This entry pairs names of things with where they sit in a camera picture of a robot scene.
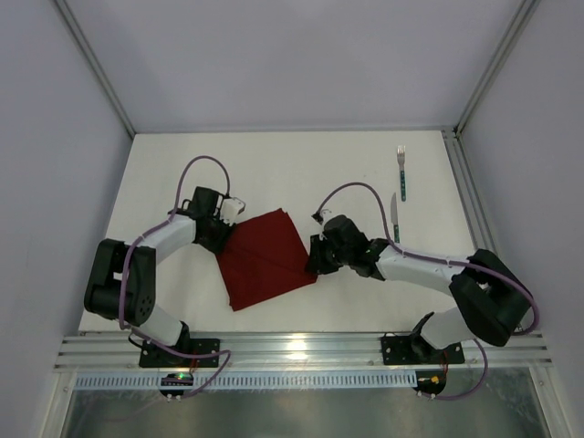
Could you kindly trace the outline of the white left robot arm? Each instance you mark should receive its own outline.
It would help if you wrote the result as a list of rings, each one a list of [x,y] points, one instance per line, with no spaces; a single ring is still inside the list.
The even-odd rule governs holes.
[[[199,352],[190,329],[156,304],[158,265],[179,249],[195,244],[220,254],[245,203],[228,193],[197,187],[168,217],[132,243],[106,238],[97,248],[84,296],[89,313],[119,323],[122,329],[181,360],[207,360],[218,348]]]

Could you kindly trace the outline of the dark red cloth napkin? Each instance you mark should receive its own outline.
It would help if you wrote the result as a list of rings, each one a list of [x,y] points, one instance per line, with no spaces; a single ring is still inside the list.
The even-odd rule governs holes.
[[[308,252],[282,209],[238,224],[216,260],[234,311],[317,281],[306,271]]]

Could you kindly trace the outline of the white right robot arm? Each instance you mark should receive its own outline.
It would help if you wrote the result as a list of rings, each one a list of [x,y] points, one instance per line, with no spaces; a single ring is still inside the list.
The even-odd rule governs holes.
[[[418,363],[437,360],[466,340],[504,347],[532,308],[531,294],[488,250],[461,259],[416,255],[387,238],[369,239],[344,214],[313,218],[322,230],[310,238],[309,273],[328,275],[346,266],[362,277],[411,283],[454,300],[453,308],[425,315],[408,335],[405,349]]]

